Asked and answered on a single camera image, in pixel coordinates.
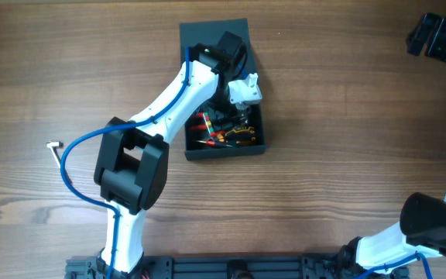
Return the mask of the red handled cutters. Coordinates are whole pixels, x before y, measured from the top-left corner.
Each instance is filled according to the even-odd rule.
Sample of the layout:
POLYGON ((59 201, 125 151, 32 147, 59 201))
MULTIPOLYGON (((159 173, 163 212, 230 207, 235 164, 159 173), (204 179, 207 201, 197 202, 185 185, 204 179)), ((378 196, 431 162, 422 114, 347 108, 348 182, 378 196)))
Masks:
POLYGON ((190 131, 204 131, 208 129, 207 126, 207 113, 197 112, 193 114, 188 121, 188 129, 190 131))

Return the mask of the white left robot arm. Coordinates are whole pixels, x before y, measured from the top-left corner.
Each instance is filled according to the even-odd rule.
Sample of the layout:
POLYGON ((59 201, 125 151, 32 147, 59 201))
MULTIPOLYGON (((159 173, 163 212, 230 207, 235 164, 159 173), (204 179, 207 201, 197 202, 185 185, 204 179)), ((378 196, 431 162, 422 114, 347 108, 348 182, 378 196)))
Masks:
POLYGON ((146 213, 166 184, 173 138, 199 106, 235 78, 246 57, 243 39, 230 32, 214 46, 189 46, 179 72, 153 103, 130 120, 113 118, 105 127, 94 182, 111 206, 98 258, 107 277, 130 278, 140 268, 146 213))

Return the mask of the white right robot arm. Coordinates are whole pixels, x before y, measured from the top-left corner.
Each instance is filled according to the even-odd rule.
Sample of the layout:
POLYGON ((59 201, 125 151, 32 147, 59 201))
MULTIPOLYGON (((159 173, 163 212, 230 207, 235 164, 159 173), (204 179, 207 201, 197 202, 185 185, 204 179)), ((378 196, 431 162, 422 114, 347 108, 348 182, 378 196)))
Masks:
MULTIPOLYGON (((407 52, 446 63, 446 17, 423 15, 409 33, 407 52)), ((354 278, 387 275, 406 264, 446 257, 446 195, 443 199, 412 194, 404 203, 400 220, 373 236, 358 237, 337 255, 339 274, 354 278)))

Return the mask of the orange black pliers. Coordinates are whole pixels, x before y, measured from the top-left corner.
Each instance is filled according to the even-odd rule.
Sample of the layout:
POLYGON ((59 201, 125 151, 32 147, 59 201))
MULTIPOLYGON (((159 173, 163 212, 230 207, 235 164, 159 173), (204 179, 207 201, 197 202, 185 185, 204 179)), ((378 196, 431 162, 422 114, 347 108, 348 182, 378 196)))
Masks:
POLYGON ((196 139, 195 142, 214 148, 253 146, 257 144, 257 133, 252 126, 242 126, 229 131, 214 132, 209 138, 196 139))

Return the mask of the clear screwdriver set case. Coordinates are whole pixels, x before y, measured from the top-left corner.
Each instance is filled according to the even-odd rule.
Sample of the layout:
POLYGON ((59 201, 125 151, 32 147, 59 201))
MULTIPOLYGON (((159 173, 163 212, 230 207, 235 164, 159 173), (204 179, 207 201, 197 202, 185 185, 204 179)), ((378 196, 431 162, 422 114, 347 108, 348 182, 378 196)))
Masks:
POLYGON ((205 125, 207 127, 207 130, 208 130, 209 136, 210 137, 214 137, 214 129, 213 129, 211 120, 209 118, 209 115, 206 112, 203 113, 203 118, 204 118, 204 123, 205 123, 205 125))

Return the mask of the dark green box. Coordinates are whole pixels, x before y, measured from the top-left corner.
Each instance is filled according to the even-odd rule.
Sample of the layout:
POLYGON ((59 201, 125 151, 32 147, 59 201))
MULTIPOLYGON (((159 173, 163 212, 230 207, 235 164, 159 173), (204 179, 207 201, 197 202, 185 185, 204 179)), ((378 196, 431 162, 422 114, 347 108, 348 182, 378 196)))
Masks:
MULTIPOLYGON (((244 80, 248 74, 257 73, 246 19, 228 19, 180 24, 180 47, 190 47, 190 56, 213 67, 222 74, 218 87, 231 81, 244 80)), ((195 140, 209 138, 208 130, 190 131, 185 123, 185 157, 187 160, 215 159, 223 157, 252 156, 265 152, 261 102, 255 105, 235 104, 246 114, 246 124, 257 133, 257 144, 234 148, 214 148, 195 140)), ((206 102, 195 109, 206 112, 206 102)))

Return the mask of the silver L-shaped wrench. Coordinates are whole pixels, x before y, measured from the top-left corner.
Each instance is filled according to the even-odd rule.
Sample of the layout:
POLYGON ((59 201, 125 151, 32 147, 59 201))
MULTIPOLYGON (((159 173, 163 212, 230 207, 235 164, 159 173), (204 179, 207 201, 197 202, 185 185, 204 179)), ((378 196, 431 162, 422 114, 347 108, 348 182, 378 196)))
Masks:
POLYGON ((58 150, 63 148, 63 143, 61 141, 48 141, 46 147, 51 151, 57 167, 61 169, 61 158, 58 154, 58 150))

